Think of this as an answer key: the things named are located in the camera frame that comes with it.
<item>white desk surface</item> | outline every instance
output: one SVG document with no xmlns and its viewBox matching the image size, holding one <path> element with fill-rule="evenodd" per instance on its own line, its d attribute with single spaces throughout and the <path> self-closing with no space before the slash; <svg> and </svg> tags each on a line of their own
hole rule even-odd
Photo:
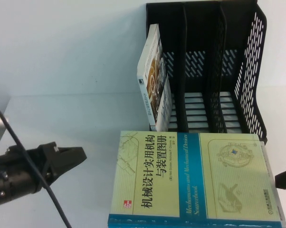
<svg viewBox="0 0 286 228">
<path fill-rule="evenodd" d="M 267 128 L 273 174 L 286 170 L 286 87 L 259 88 L 257 102 Z M 55 141 L 82 146 L 87 160 L 51 186 L 74 228 L 106 228 L 121 130 L 147 131 L 141 94 L 15 97 L 5 115 L 27 149 Z M 6 132 L 0 154 L 14 142 Z M 286 190 L 279 190 L 286 216 Z M 0 228 L 63 228 L 47 192 L 0 206 Z"/>
</svg>

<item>textbook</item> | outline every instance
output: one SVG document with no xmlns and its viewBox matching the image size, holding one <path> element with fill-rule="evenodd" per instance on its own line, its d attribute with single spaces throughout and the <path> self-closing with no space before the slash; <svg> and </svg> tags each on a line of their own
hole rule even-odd
<svg viewBox="0 0 286 228">
<path fill-rule="evenodd" d="M 159 25 L 149 27 L 137 77 L 152 131 L 168 131 L 172 112 L 172 95 L 165 69 Z"/>
<path fill-rule="evenodd" d="M 255 134 L 121 132 L 110 228 L 286 227 Z"/>
</svg>

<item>black cable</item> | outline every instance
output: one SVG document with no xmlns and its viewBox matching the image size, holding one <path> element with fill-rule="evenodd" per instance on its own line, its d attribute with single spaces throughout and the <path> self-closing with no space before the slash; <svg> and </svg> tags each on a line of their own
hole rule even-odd
<svg viewBox="0 0 286 228">
<path fill-rule="evenodd" d="M 23 154 L 23 156 L 25 157 L 25 159 L 27 160 L 29 166 L 32 168 L 34 174 L 38 177 L 38 179 L 41 181 L 42 186 L 47 190 L 49 196 L 51 197 L 54 205 L 56 206 L 63 222 L 65 223 L 67 228 L 72 228 L 70 223 L 68 222 L 68 219 L 66 218 L 66 215 L 63 212 L 63 209 L 61 208 L 58 200 L 56 199 L 56 196 L 54 195 L 52 189 L 50 188 L 50 186 L 47 184 L 47 182 L 45 181 L 45 179 L 43 178 L 42 174 L 40 173 L 40 171 L 38 170 L 38 168 L 36 167 L 36 165 L 34 164 L 34 162 L 32 161 L 32 159 L 30 158 L 30 156 L 28 155 L 25 147 L 23 146 L 23 144 L 20 142 L 20 140 L 18 139 L 18 137 L 16 136 L 16 134 L 14 133 L 14 131 L 12 130 L 10 124 L 8 123 L 8 121 L 6 120 L 5 116 L 3 115 L 3 113 L 0 111 L 0 118 L 2 120 L 2 122 L 4 123 L 6 129 L 8 130 L 8 132 L 10 133 L 11 137 L 13 138 L 13 140 L 15 141 L 16 145 L 21 149 L 21 152 Z"/>
</svg>

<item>white wall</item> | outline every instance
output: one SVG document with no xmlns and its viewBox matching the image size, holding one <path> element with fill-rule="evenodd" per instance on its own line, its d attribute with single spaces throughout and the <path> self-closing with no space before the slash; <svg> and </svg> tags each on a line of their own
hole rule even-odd
<svg viewBox="0 0 286 228">
<path fill-rule="evenodd" d="M 144 0 L 0 1 L 0 108 L 9 96 L 137 91 Z M 286 85 L 286 0 L 267 16 L 259 86 Z"/>
<path fill-rule="evenodd" d="M 259 86 L 286 86 L 286 0 L 259 0 L 267 17 L 267 34 Z"/>
</svg>

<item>desk file holder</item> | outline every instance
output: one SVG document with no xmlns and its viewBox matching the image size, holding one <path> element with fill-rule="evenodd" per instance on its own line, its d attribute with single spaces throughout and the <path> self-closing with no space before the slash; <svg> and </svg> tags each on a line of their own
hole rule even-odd
<svg viewBox="0 0 286 228">
<path fill-rule="evenodd" d="M 148 3 L 146 32 L 159 24 L 173 93 L 170 131 L 267 131 L 256 88 L 267 29 L 256 0 Z"/>
</svg>

